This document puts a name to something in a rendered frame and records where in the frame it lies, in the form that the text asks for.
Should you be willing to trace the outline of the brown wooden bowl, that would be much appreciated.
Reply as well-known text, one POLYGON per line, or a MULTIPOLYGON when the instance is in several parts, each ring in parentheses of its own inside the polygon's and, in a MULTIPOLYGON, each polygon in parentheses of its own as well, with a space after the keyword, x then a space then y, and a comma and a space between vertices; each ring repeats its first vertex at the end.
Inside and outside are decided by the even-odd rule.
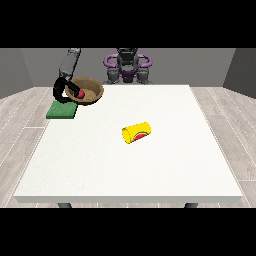
POLYGON ((84 91, 85 96, 83 99, 78 99, 74 97, 74 91, 69 89, 68 87, 65 87, 65 93, 66 95, 75 103, 78 105, 90 105, 96 103, 103 95, 104 88, 102 84, 89 77, 78 77, 73 78, 72 82, 78 86, 81 90, 84 91))

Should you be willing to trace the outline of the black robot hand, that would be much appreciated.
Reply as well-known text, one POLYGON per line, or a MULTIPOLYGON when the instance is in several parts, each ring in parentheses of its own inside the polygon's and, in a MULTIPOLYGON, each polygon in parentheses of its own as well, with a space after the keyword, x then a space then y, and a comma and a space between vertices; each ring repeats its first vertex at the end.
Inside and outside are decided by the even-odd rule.
POLYGON ((68 102, 71 102, 71 99, 69 97, 64 97, 62 95, 62 93, 64 92, 64 89, 65 87, 68 87, 69 89, 71 89, 75 96, 78 96, 79 95, 79 92, 80 92, 80 88, 75 85, 74 83, 72 83, 71 81, 67 81, 65 78, 63 77, 59 77, 55 83, 54 83, 54 87, 53 87, 53 96, 54 98, 62 103, 62 104, 65 104, 65 103, 68 103, 68 102))

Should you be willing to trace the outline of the green square pad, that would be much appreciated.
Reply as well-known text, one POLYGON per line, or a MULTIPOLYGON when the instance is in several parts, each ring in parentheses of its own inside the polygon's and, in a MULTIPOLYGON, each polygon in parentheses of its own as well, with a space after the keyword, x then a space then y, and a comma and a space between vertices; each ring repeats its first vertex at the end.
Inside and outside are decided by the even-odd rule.
POLYGON ((60 103, 53 101, 47 114, 47 119, 73 119, 78 105, 74 102, 60 103))

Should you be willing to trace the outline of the yellow cup with melon print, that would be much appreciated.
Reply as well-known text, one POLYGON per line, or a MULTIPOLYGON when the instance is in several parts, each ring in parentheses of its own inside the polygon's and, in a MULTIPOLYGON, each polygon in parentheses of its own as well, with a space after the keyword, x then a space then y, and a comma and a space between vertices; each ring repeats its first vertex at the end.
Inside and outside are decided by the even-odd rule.
POLYGON ((151 126, 148 122, 127 126, 122 129, 122 136, 127 144, 131 144, 151 133, 151 126))

